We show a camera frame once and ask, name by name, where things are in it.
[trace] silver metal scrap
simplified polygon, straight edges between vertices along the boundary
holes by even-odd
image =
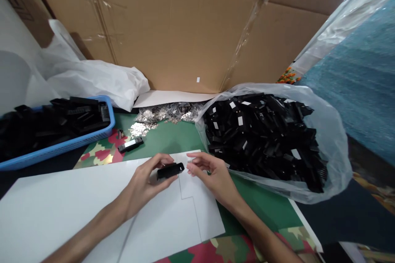
[[[140,108],[136,122],[156,123],[162,120],[177,124],[180,121],[194,122],[204,103],[171,103]]]
[[[130,129],[130,137],[135,138],[138,136],[146,136],[150,129],[155,129],[158,127],[157,123],[134,123]]]

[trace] right hand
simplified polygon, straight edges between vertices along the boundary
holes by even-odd
[[[223,160],[204,152],[188,153],[187,156],[195,157],[186,165],[188,173],[202,180],[220,204],[232,212],[245,203]]]

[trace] clear plastic bag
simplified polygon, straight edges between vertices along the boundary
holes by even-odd
[[[306,86],[279,83],[244,83],[219,94],[203,107],[195,122],[197,131],[206,150],[207,138],[205,124],[202,118],[206,110],[215,101],[225,101],[234,96],[260,92],[299,101],[314,109],[314,112],[307,116],[304,121],[308,127],[317,130],[316,140],[319,144],[320,151],[328,160],[328,179],[324,187],[324,193],[311,192],[304,182],[272,180],[232,170],[231,173],[253,181],[270,191],[306,204],[318,203],[330,199],[332,196],[346,189],[352,177],[352,169],[348,158],[347,135],[343,128],[342,120],[334,107],[315,95],[313,91]]]

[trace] green table surface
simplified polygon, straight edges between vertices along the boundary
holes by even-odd
[[[130,136],[129,129],[135,122],[134,114],[115,114],[117,129],[122,129],[126,136]],[[195,124],[191,122],[160,122],[156,129],[151,129],[143,138],[144,144],[137,149],[125,153],[123,161],[152,157],[156,153],[180,153],[191,150],[205,151]],[[92,143],[86,152],[93,149]],[[252,210],[267,224],[272,231],[288,227],[303,226],[298,215],[285,197],[263,189],[255,183],[232,175],[241,196]],[[221,204],[218,204],[222,221],[225,226],[223,236],[246,234],[240,223]]]

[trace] left hand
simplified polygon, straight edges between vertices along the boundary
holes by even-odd
[[[162,168],[166,164],[173,162],[174,159],[170,155],[158,153],[137,167],[129,184],[107,206],[111,212],[111,216],[115,215],[117,217],[116,219],[120,223],[123,223],[134,217],[159,192],[168,188],[171,183],[177,180],[178,176],[173,176],[156,185],[150,183],[149,177],[154,169]]]

